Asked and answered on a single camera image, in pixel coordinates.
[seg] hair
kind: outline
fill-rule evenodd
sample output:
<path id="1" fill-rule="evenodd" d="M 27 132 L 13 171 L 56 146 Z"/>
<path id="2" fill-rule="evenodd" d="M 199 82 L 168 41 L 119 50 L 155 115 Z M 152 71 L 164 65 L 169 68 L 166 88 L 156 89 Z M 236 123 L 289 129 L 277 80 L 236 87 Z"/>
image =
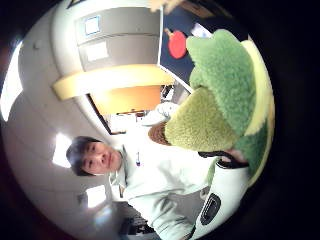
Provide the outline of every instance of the hair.
<path id="1" fill-rule="evenodd" d="M 70 147 L 66 152 L 66 157 L 71 164 L 71 170 L 77 176 L 95 176 L 82 170 L 82 158 L 86 145 L 90 142 L 101 142 L 95 138 L 87 136 L 78 136 L 72 140 Z"/>

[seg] green fabric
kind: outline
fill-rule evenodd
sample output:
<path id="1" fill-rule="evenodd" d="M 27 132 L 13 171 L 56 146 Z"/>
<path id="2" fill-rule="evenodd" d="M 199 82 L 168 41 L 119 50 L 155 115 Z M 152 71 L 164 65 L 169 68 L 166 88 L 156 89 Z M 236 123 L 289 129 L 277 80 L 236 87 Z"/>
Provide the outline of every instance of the green fabric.
<path id="1" fill-rule="evenodd" d="M 211 90 L 224 118 L 237 135 L 243 135 L 255 106 L 249 54 L 227 30 L 217 30 L 211 38 L 188 37 L 187 49 L 195 64 L 191 87 Z"/>
<path id="2" fill-rule="evenodd" d="M 204 152 L 228 149 L 237 139 L 213 94 L 204 87 L 196 89 L 172 115 L 165 136 L 174 146 Z"/>
<path id="3" fill-rule="evenodd" d="M 214 176 L 214 170 L 215 170 L 215 167 L 216 167 L 216 163 L 219 161 L 220 158 L 217 158 L 216 161 L 213 161 L 212 164 L 210 165 L 210 168 L 209 168 L 209 171 L 208 171 L 208 174 L 207 174 L 207 177 L 206 177 L 206 181 L 208 183 L 208 186 L 211 186 L 212 184 L 212 179 L 213 179 L 213 176 Z"/>
<path id="4" fill-rule="evenodd" d="M 268 125 L 265 121 L 262 128 L 254 135 L 240 138 L 234 148 L 241 150 L 249 162 L 250 175 L 253 176 L 260 166 L 268 140 Z"/>

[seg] stuffed animal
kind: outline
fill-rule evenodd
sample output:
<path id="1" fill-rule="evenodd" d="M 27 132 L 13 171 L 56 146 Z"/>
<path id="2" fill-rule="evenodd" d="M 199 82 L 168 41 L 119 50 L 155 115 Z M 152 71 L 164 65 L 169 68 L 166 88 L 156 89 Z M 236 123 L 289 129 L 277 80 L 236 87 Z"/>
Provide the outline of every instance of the stuffed animal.
<path id="1" fill-rule="evenodd" d="M 241 150 L 253 176 L 270 149 L 274 118 L 271 84 L 258 49 L 221 29 L 211 38 L 188 37 L 187 50 L 195 65 L 189 79 L 194 91 L 149 136 L 198 152 Z"/>

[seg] fluorescent light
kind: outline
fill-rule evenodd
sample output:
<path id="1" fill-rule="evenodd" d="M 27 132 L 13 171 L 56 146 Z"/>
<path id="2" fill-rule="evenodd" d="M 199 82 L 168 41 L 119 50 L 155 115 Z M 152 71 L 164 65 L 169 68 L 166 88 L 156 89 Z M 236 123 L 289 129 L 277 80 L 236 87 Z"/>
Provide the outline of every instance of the fluorescent light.
<path id="1" fill-rule="evenodd" d="M 107 43 L 105 41 L 87 46 L 86 53 L 89 62 L 109 57 Z"/>
<path id="2" fill-rule="evenodd" d="M 9 114 L 14 101 L 17 99 L 19 94 L 22 92 L 22 84 L 19 76 L 19 52 L 22 46 L 20 42 L 13 52 L 8 72 L 5 77 L 3 88 L 1 92 L 0 108 L 3 119 L 7 122 Z"/>
<path id="3" fill-rule="evenodd" d="M 93 208 L 107 199 L 104 185 L 89 188 L 86 193 L 88 195 L 88 208 Z"/>
<path id="4" fill-rule="evenodd" d="M 99 28 L 99 16 L 89 18 L 85 22 L 86 34 L 90 35 L 93 33 L 100 32 Z"/>
<path id="5" fill-rule="evenodd" d="M 70 168 L 71 165 L 66 157 L 66 151 L 71 140 L 65 135 L 58 133 L 56 136 L 56 149 L 54 150 L 52 162 L 61 167 Z"/>

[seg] strap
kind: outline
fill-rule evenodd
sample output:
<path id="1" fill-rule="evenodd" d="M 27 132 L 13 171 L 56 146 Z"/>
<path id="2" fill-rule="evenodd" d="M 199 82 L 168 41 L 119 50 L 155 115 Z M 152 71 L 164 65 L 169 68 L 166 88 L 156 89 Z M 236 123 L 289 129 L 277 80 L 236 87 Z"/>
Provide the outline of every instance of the strap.
<path id="1" fill-rule="evenodd" d="M 198 152 L 200 157 L 207 158 L 207 157 L 227 157 L 230 159 L 230 162 L 222 161 L 221 159 L 217 162 L 221 168 L 228 168 L 228 169 L 235 169 L 235 168 L 242 168 L 249 166 L 248 163 L 241 163 L 238 162 L 234 156 L 230 153 L 225 151 L 212 151 L 212 152 Z"/>

